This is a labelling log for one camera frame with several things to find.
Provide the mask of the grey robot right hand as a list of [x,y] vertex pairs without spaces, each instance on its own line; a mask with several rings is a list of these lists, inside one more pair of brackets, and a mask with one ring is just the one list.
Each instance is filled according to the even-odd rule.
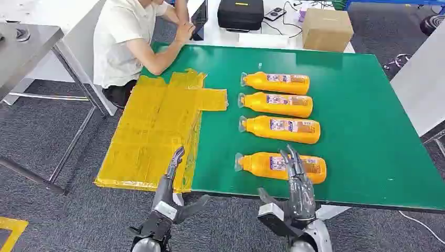
[[258,193],[264,203],[275,203],[280,207],[291,226],[303,229],[316,219],[313,184],[304,170],[299,153],[291,145],[287,145],[287,150],[280,150],[280,154],[287,165],[289,199],[277,201],[262,187],[258,188]]

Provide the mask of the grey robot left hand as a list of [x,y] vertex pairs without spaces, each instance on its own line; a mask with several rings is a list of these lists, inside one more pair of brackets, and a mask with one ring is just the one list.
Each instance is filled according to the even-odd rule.
[[203,195],[198,201],[189,205],[178,205],[173,200],[173,182],[178,165],[182,161],[185,148],[180,146],[173,154],[166,173],[161,176],[152,204],[152,211],[156,211],[167,217],[174,224],[180,224],[185,219],[195,215],[210,199],[209,195]]

